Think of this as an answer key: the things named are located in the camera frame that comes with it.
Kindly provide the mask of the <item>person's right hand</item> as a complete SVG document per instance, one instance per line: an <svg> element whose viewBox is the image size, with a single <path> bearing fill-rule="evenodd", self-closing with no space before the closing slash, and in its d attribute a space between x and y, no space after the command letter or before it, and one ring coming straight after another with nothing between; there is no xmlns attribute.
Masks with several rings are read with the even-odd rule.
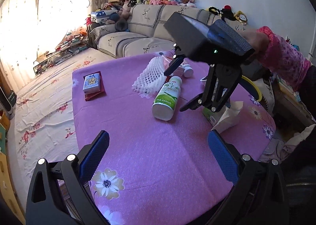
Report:
<svg viewBox="0 0 316 225"><path fill-rule="evenodd" d="M240 31L239 34L252 46L255 50L254 54L249 58L250 61L256 59L259 55L266 52L269 46L269 38L265 33L256 30Z"/></svg>

